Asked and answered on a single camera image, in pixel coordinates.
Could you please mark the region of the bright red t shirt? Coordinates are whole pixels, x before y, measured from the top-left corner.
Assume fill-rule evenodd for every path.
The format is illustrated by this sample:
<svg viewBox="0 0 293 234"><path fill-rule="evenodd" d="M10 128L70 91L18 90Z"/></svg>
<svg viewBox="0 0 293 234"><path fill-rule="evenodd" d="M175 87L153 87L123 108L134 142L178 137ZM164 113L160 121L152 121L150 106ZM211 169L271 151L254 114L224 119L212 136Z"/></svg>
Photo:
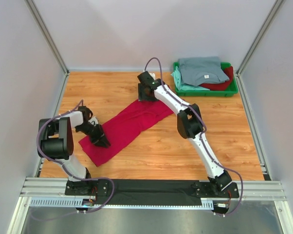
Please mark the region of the bright red t shirt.
<svg viewBox="0 0 293 234"><path fill-rule="evenodd" d="M95 146L88 136L79 141L82 150L98 167L108 162L126 148L143 131L173 114L161 101L135 100L115 117L103 124L103 130L110 142L108 148Z"/></svg>

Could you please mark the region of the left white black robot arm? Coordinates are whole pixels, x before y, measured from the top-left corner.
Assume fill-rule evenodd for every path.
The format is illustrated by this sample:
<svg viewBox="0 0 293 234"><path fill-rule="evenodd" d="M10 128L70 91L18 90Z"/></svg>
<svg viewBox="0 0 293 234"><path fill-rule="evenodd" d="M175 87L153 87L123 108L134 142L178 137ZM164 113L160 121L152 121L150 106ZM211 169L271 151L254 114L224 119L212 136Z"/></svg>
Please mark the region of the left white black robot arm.
<svg viewBox="0 0 293 234"><path fill-rule="evenodd" d="M110 147L103 127L99 124L87 106L79 106L54 118L39 121L37 133L37 152L62 168L68 180L77 182L76 190L81 195L89 195L93 183L88 169L73 154L73 132L81 132L90 140L91 145L103 148Z"/></svg>

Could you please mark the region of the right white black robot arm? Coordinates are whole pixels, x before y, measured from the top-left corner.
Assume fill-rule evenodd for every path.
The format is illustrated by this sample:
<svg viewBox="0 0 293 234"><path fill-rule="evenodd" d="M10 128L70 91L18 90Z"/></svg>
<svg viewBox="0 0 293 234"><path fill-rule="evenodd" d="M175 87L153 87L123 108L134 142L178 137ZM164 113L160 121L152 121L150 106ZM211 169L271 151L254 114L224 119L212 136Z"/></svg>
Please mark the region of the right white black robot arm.
<svg viewBox="0 0 293 234"><path fill-rule="evenodd" d="M227 192L232 179L208 143L198 105L182 100L161 79L154 79L147 71L137 78L146 96L161 101L177 116L177 130L199 154L211 183L211 193L217 197L222 196Z"/></svg>

